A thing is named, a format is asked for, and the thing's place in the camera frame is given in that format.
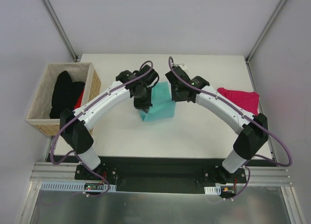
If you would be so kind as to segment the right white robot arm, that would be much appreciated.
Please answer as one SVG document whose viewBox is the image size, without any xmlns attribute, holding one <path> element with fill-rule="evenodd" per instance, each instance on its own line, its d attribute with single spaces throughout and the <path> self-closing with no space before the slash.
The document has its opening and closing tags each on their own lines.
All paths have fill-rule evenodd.
<svg viewBox="0 0 311 224">
<path fill-rule="evenodd" d="M 259 151 L 268 140 L 264 114 L 253 115 L 221 95 L 200 76 L 190 78 L 174 66 L 165 74 L 171 85 L 172 101 L 196 103 L 219 117 L 237 134 L 233 149 L 216 169 L 209 172 L 212 181 L 226 184 L 236 177 L 236 171 Z"/>
</svg>

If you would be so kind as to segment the teal t shirt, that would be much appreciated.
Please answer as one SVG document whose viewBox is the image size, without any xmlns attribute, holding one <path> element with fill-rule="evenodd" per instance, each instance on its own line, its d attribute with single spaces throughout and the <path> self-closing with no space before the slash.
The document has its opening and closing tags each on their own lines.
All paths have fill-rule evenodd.
<svg viewBox="0 0 311 224">
<path fill-rule="evenodd" d="M 157 121 L 174 116 L 176 103 L 172 101 L 168 82 L 158 83 L 152 88 L 151 101 L 153 106 L 150 107 L 148 113 L 139 112 L 143 122 Z"/>
</svg>

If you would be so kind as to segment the black t shirt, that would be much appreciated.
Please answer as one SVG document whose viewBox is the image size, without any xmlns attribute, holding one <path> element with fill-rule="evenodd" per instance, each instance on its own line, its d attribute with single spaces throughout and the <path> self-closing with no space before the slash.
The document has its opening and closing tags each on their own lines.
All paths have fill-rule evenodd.
<svg viewBox="0 0 311 224">
<path fill-rule="evenodd" d="M 85 88 L 85 83 L 73 82 L 67 71 L 61 72 L 56 80 L 52 94 L 51 119 L 59 119 L 64 109 L 74 110 L 74 106 L 81 90 Z"/>
</svg>

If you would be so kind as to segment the aluminium rail frame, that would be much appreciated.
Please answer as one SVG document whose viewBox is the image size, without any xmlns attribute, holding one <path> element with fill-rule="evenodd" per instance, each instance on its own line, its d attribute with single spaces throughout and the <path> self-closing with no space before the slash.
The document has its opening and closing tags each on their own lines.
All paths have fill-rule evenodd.
<svg viewBox="0 0 311 224">
<path fill-rule="evenodd" d="M 254 160 L 241 167 L 246 173 L 246 182 L 254 186 L 292 186 L 289 172 L 283 167 L 272 167 L 262 160 Z M 37 162 L 34 166 L 32 179 L 52 180 L 99 180 L 101 175 L 91 173 L 86 167 L 79 163 L 62 162 L 54 165 L 51 162 Z"/>
</svg>

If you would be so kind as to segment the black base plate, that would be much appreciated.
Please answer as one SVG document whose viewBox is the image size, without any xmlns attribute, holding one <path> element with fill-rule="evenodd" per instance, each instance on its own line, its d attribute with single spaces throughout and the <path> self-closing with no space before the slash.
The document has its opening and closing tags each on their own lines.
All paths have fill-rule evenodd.
<svg viewBox="0 0 311 224">
<path fill-rule="evenodd" d="M 218 175 L 221 159 L 102 156 L 95 172 L 117 191 L 203 194 L 216 184 L 244 184 L 246 173 L 238 169 Z"/>
</svg>

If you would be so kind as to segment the wicker laundry basket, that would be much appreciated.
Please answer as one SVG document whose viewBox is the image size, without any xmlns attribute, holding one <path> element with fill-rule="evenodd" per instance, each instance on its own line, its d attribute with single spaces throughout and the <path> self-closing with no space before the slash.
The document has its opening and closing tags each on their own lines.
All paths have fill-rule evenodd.
<svg viewBox="0 0 311 224">
<path fill-rule="evenodd" d="M 74 82 L 84 82 L 85 90 L 82 105 L 94 99 L 100 93 L 101 81 L 92 63 L 51 63 L 43 72 L 35 92 L 26 121 L 47 136 L 59 131 L 60 120 L 51 119 L 52 94 L 58 75 L 67 71 Z"/>
</svg>

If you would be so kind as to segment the folded pink t shirt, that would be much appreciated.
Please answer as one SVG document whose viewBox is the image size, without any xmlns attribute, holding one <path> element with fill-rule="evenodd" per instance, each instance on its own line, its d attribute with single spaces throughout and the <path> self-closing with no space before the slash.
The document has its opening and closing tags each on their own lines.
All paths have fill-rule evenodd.
<svg viewBox="0 0 311 224">
<path fill-rule="evenodd" d="M 257 115 L 259 113 L 259 94 L 239 90 L 228 90 L 223 87 L 217 91 L 242 109 Z"/>
</svg>

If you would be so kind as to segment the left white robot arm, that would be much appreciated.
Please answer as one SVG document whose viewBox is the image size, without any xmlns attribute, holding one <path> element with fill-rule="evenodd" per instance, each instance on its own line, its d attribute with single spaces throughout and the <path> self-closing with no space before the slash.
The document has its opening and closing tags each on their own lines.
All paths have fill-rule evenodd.
<svg viewBox="0 0 311 224">
<path fill-rule="evenodd" d="M 86 166 L 86 174 L 93 180 L 103 174 L 101 160 L 94 150 L 90 130 L 97 121 L 117 105 L 129 99 L 134 108 L 148 113 L 152 107 L 152 89 L 159 81 L 153 63 L 147 61 L 139 70 L 122 71 L 115 81 L 100 95 L 72 111 L 65 109 L 60 115 L 60 135 Z"/>
</svg>

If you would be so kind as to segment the red t shirt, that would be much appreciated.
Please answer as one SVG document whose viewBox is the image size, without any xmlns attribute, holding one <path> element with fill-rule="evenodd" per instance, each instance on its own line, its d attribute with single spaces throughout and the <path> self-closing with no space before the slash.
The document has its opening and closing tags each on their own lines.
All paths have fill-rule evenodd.
<svg viewBox="0 0 311 224">
<path fill-rule="evenodd" d="M 81 92 L 79 93 L 79 96 L 77 97 L 74 109 L 79 108 L 81 106 L 82 103 L 82 98 L 83 98 L 83 94 L 84 94 L 84 88 L 81 90 Z"/>
</svg>

